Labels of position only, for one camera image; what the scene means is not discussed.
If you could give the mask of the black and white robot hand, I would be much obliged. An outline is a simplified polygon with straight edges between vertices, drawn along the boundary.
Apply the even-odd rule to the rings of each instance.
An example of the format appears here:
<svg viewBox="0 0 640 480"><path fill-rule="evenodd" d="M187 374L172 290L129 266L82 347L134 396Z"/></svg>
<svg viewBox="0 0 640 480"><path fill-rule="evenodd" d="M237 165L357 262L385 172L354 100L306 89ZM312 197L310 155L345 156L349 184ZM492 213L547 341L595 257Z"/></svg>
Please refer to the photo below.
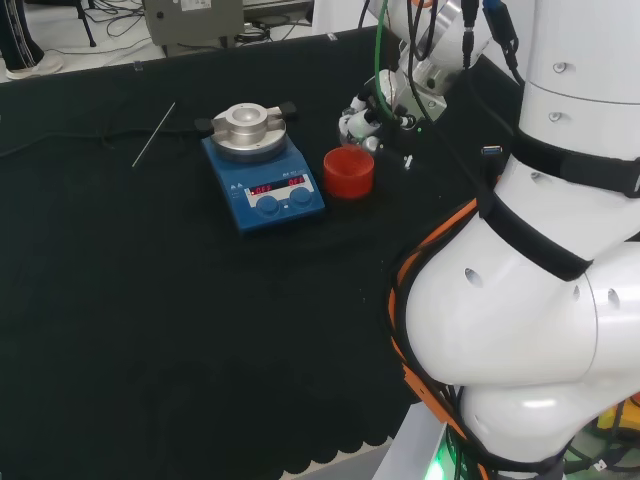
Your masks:
<svg viewBox="0 0 640 480"><path fill-rule="evenodd" d="M396 102L398 87L395 73L388 69L364 84L339 118L338 133L343 145L355 145L375 155L388 130L411 130L416 126L416 117Z"/></svg>

